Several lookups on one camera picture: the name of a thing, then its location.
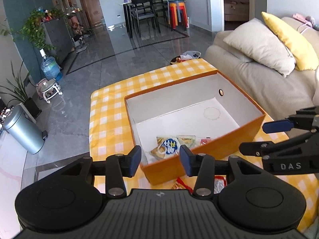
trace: cardboard box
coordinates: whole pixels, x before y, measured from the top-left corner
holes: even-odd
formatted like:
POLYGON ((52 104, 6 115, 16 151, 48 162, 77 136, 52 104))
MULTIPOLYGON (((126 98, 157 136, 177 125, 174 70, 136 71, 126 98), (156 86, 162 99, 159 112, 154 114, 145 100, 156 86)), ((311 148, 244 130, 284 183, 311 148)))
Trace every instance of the cardboard box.
POLYGON ((213 139, 192 152, 222 159, 252 141, 266 112, 218 70, 152 87, 125 97, 135 145, 145 152, 141 168, 152 185, 185 175, 175 155, 150 164, 157 136, 213 139))

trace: water bottle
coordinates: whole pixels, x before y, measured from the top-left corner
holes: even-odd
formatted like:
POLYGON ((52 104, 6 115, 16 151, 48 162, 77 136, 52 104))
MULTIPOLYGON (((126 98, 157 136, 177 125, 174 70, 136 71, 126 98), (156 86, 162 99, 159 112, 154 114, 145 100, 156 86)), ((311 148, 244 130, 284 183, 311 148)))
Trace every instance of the water bottle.
POLYGON ((59 81, 62 77, 62 73, 60 72, 60 67, 54 57, 48 57, 43 49, 40 50, 40 53, 43 58, 41 63, 41 70, 43 71, 45 77, 48 80, 55 78, 56 81, 59 81))

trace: snack package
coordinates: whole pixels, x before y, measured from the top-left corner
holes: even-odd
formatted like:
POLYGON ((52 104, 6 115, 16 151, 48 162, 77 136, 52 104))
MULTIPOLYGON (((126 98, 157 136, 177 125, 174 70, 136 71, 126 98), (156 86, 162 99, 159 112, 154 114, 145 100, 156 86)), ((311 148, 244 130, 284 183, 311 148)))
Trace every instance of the snack package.
POLYGON ((157 147, 151 151, 156 159, 162 160, 176 155, 180 144, 176 137, 157 137, 157 147))
POLYGON ((214 180, 214 194, 220 193, 223 188, 227 185, 226 180, 223 176, 215 176, 214 180))
POLYGON ((212 141, 212 139, 210 137, 206 137, 206 138, 200 140, 200 145, 201 146, 206 145, 207 143, 209 143, 211 141, 212 141))
POLYGON ((186 145, 189 149, 196 147, 196 136, 177 136, 181 145, 186 145))
POLYGON ((177 178, 175 184, 172 187, 172 190, 189 190, 190 193, 193 193, 193 189, 189 186, 187 186, 181 178, 177 178))

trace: yellow checkered tablecloth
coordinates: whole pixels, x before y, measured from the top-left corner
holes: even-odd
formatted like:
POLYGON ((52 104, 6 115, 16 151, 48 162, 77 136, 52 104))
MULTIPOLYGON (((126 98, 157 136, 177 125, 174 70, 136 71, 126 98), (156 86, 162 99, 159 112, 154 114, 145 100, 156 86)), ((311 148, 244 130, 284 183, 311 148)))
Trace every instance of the yellow checkered tablecloth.
MULTIPOLYGON (((215 69, 203 59, 190 60, 150 71, 93 92, 89 131, 90 155, 93 160, 103 161, 115 153, 128 154, 133 148, 133 138, 124 102, 125 96, 215 69)), ((270 116, 267 115, 265 121, 271 120, 270 116)), ((275 143, 286 139, 288 137, 285 133, 265 134, 262 130, 259 130, 255 137, 255 141, 272 140, 275 143)), ((258 157, 242 156, 239 152, 235 154, 262 167, 261 159, 258 157)), ((314 174, 279 176, 279 178, 298 188, 306 198, 307 209, 298 227, 300 231, 304 231, 317 216, 319 182, 314 174)), ((182 180, 190 187, 194 187, 196 177, 182 177, 182 180)), ((124 182, 128 193, 132 188, 171 189, 175 183, 175 181, 170 181, 152 186, 140 168, 138 168, 135 177, 124 178, 124 182)), ((96 177, 95 187, 105 193, 105 178, 96 177)))

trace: green plant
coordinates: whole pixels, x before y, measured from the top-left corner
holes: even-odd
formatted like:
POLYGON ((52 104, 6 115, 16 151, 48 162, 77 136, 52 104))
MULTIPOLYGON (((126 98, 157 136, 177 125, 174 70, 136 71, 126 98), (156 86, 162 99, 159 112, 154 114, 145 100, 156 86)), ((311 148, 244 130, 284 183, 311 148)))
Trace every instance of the green plant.
POLYGON ((11 34, 8 27, 0 23, 0 35, 7 36, 8 34, 11 34))
POLYGON ((37 9, 33 9, 30 13, 30 17, 26 20, 22 29, 17 31, 23 38, 27 37, 29 41, 38 49, 46 47, 48 50, 54 47, 51 44, 45 43, 45 33, 41 25, 41 19, 45 14, 37 9))
POLYGON ((21 78, 21 69, 22 69, 22 66, 23 66, 23 61, 22 61, 22 64, 21 64, 21 67, 20 67, 20 70, 19 72, 17 73, 17 75, 14 74, 14 70, 13 70, 13 65, 12 65, 12 61, 11 61, 11 70, 12 70, 12 75, 14 77, 14 80, 15 82, 17 83, 16 85, 14 85, 13 83, 11 83, 8 79, 7 79, 7 82, 12 86, 12 88, 7 88, 5 86, 2 86, 0 85, 0 87, 2 88, 5 88, 7 89, 9 92, 1 92, 0 91, 0 94, 9 94, 11 95, 12 97, 14 97, 15 100, 18 100, 22 103, 25 103, 29 97, 27 95, 27 92, 26 92, 26 87, 23 83, 23 80, 21 78))
POLYGON ((64 14, 64 12, 62 10, 57 9, 57 8, 52 8, 50 10, 50 13, 54 18, 61 18, 61 17, 65 18, 65 19, 67 18, 66 14, 64 14))

